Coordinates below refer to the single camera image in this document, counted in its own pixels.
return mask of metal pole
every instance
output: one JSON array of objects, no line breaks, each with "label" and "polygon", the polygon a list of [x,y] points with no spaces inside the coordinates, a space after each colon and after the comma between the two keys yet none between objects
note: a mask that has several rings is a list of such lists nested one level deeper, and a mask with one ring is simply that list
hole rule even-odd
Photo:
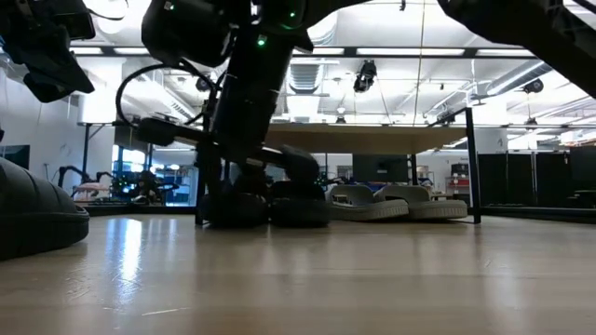
[{"label": "metal pole", "polygon": [[412,185],[418,185],[418,171],[416,170],[418,162],[416,162],[416,154],[410,154],[410,165],[412,169]]},{"label": "metal pole", "polygon": [[91,124],[85,125],[85,143],[83,144],[83,175],[87,173],[87,156],[89,151],[89,132],[91,131]]},{"label": "metal pole", "polygon": [[472,109],[466,108],[466,136],[467,154],[469,156],[469,185],[472,200],[472,215],[474,223],[481,223],[481,194],[478,178],[478,155],[476,152],[476,138],[474,137],[474,119]]},{"label": "metal pole", "polygon": [[[211,117],[209,114],[203,115],[203,129],[209,129],[211,125]],[[198,168],[198,187],[196,188],[196,214],[195,214],[195,224],[196,225],[203,225],[203,216],[201,215],[200,203],[207,192],[207,175],[205,171],[201,170],[201,163],[199,159],[201,159],[202,150],[200,149],[200,144],[196,146],[196,158],[195,158],[195,167]]]},{"label": "metal pole", "polygon": [[149,156],[147,158],[147,170],[153,165],[153,144],[149,144]]}]

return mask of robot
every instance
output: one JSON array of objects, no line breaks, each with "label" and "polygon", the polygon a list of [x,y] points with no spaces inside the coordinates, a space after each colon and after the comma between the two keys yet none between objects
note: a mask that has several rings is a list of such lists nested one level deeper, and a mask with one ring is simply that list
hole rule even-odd
[{"label": "robot", "polygon": [[[596,97],[596,31],[566,9],[563,0],[437,0],[445,14],[492,42],[525,47],[571,82]],[[596,14],[588,0],[574,0]],[[273,164],[293,180],[314,183],[318,164],[291,147],[264,148],[292,51],[313,50],[306,29],[333,11],[364,0],[153,0],[142,21],[142,42],[162,64],[127,78],[116,94],[116,110],[140,140],[158,145],[195,145],[197,165],[210,196],[223,196],[222,158],[240,165]],[[0,0],[4,51],[30,73],[27,87],[43,101],[61,99],[93,86],[68,51],[70,41],[95,34],[82,0]],[[224,77],[213,83],[190,63],[209,67],[229,58]],[[130,121],[120,99],[135,76],[159,68],[188,71],[207,83],[210,99],[203,128],[149,117]],[[221,91],[221,98],[216,100]]]}]

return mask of black metal frame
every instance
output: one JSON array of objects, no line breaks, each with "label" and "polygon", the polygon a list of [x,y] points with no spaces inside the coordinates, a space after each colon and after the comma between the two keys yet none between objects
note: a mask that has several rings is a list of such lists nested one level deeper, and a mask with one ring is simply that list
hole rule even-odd
[{"label": "black metal frame", "polygon": [[[482,222],[481,217],[481,190],[478,172],[478,152],[476,151],[476,137],[474,136],[474,117],[472,115],[472,108],[466,107],[461,110],[451,113],[440,120],[428,125],[428,127],[444,126],[447,121],[453,119],[457,115],[464,114],[466,117],[466,137],[467,137],[467,155],[469,158],[469,185],[470,185],[470,212],[473,216],[474,224]],[[416,166],[413,164],[412,173],[416,172]]]}]

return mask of wooden floor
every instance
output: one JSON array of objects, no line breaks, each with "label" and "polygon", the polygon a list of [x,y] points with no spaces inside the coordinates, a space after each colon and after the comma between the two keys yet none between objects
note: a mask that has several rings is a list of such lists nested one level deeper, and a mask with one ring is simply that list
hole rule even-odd
[{"label": "wooden floor", "polygon": [[596,226],[485,218],[213,232],[93,219],[0,263],[6,335],[596,334]]}]

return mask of ceiling light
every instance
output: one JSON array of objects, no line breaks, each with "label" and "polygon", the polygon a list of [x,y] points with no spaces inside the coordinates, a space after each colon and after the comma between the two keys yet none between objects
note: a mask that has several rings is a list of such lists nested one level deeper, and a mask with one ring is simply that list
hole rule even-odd
[{"label": "ceiling light", "polygon": [[195,149],[186,149],[186,148],[156,148],[157,152],[192,152]]},{"label": "ceiling light", "polygon": [[312,54],[320,56],[343,55],[344,49],[342,47],[315,47]]},{"label": "ceiling light", "polygon": [[356,54],[371,56],[461,56],[465,51],[463,48],[359,47]]},{"label": "ceiling light", "polygon": [[71,47],[71,52],[75,55],[101,55],[103,51],[100,47]]},{"label": "ceiling light", "polygon": [[114,52],[121,55],[149,55],[145,47],[115,47]]},{"label": "ceiling light", "polygon": [[525,49],[480,49],[476,56],[493,57],[533,57],[532,52]]},{"label": "ceiling light", "polygon": [[305,60],[293,59],[291,65],[339,65],[339,60]]},{"label": "ceiling light", "polygon": [[317,56],[337,56],[343,55],[344,49],[342,47],[315,47],[313,52],[303,52],[300,50],[294,50],[294,55],[317,55]]}]

